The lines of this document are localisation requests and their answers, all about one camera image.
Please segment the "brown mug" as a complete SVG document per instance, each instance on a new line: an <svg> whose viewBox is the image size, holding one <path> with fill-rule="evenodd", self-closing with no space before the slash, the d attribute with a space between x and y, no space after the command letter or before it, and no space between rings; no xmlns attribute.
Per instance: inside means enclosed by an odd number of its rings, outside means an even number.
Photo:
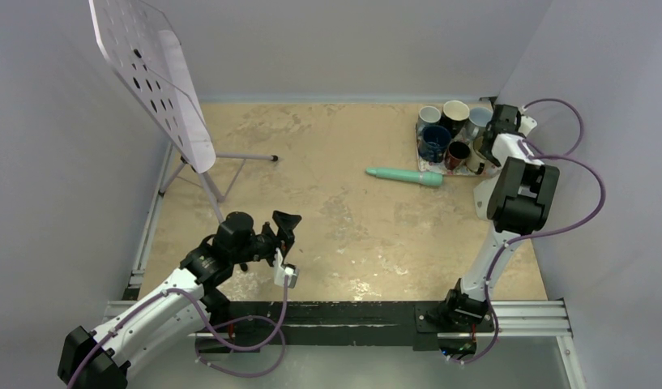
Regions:
<svg viewBox="0 0 662 389"><path fill-rule="evenodd" d="M458 168L471 154L467 143L453 141L449 144L444 157L444 166L448 170Z"/></svg>

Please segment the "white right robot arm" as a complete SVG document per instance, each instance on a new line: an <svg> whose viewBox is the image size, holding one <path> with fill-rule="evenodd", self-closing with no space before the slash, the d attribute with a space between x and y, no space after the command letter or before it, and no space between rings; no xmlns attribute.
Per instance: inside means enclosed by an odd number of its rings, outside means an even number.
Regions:
<svg viewBox="0 0 662 389"><path fill-rule="evenodd" d="M446 295L442 319L451 329L483 321L492 291L522 238L543 229L549 217L560 171L524 144L525 126L518 108L498 105L482 135L479 151L498 172L474 195L490 227L474 263Z"/></svg>

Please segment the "cream mug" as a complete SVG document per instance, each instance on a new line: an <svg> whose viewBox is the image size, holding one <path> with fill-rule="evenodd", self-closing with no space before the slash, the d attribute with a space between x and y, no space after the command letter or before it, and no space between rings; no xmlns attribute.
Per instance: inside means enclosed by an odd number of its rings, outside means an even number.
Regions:
<svg viewBox="0 0 662 389"><path fill-rule="evenodd" d="M483 174L489 167L488 160L480 152L482 144L482 136L477 137L470 143L470 154L464 163L467 170L475 175Z"/></svg>

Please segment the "light grey mug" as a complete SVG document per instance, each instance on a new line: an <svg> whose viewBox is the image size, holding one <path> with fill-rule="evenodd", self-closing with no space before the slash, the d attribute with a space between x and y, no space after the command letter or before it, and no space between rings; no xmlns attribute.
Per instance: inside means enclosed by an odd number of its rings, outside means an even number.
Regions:
<svg viewBox="0 0 662 389"><path fill-rule="evenodd" d="M475 140L485 129L493 116L493 111L485 107L471 108L469 117L463 129L463 139L467 142Z"/></svg>

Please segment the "dark blue mug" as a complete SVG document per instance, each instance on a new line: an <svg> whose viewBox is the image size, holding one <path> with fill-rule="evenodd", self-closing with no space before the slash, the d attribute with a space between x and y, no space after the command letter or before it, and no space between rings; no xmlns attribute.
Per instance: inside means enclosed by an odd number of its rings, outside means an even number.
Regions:
<svg viewBox="0 0 662 389"><path fill-rule="evenodd" d="M417 138L417 152L421 159L440 163L451 142L450 131L439 125L425 126Z"/></svg>

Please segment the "black mug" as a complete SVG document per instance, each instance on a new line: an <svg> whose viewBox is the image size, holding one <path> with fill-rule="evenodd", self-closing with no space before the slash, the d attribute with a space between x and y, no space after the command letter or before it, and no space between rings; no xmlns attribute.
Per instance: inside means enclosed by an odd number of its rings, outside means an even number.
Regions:
<svg viewBox="0 0 662 389"><path fill-rule="evenodd" d="M456 137L469 119L470 108L460 100L449 100L442 106L439 125L446 128L451 138Z"/></svg>

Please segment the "grey mug with lettering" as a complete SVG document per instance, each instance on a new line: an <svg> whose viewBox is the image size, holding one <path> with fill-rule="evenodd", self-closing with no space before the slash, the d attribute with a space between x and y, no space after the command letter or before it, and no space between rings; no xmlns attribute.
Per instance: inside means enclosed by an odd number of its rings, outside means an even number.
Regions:
<svg viewBox="0 0 662 389"><path fill-rule="evenodd" d="M431 105L421 107L415 125L416 136L419 137L423 130L428 126L437 126L441 117L442 113L439 108Z"/></svg>

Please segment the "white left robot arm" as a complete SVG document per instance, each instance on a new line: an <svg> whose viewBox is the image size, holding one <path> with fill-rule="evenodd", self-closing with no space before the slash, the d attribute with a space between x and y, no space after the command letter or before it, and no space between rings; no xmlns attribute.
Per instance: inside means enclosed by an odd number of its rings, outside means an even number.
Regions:
<svg viewBox="0 0 662 389"><path fill-rule="evenodd" d="M256 233L249 214L229 213L149 295L91 330L72 330L62 346L59 379L69 388L125 388L156 354L202 329L230 351L253 352L274 338L284 341L286 302L267 337L254 345L235 344L237 320L218 289L236 267L245 270L247 263L259 261L273 269L275 284L285 292L294 287L299 271L285 257L302 217L275 211L272 219Z"/></svg>

